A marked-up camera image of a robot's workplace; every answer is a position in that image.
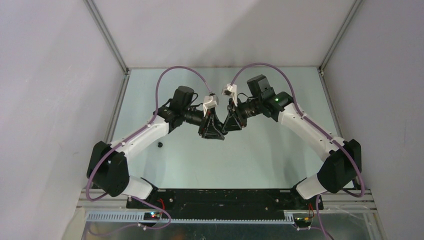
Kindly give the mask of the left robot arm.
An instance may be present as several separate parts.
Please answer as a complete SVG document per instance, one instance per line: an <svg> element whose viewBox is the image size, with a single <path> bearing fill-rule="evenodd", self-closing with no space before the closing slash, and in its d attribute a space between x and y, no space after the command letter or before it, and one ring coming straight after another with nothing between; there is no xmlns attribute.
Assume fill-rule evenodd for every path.
<svg viewBox="0 0 424 240"><path fill-rule="evenodd" d="M149 121L136 132L121 140L96 143L86 173L87 184L96 185L111 197L127 195L138 198L145 208L156 206L158 194L153 191L154 185L130 175L128 163L183 123L197 126L198 134L204 139L224 140L222 123L215 110L219 104L217 95L205 96L201 110L193 104L197 97L192 88L179 86L173 97L158 106Z"/></svg>

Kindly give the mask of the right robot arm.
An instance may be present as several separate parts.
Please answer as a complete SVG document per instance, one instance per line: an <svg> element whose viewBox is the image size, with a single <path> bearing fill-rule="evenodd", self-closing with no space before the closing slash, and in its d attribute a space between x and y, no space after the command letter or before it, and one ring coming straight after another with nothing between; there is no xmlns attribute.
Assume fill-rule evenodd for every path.
<svg viewBox="0 0 424 240"><path fill-rule="evenodd" d="M318 173L293 187L295 192L290 201L295 208L304 209L312 197L324 192L339 192L361 172L361 145L355 139L346 141L324 130L308 118L291 95L284 91L275 93L264 75L249 79L247 85L251 97L244 102L238 98L236 85L223 88L223 95L230 96L223 132L239 131L247 126L248 118L264 115L292 130L323 162Z"/></svg>

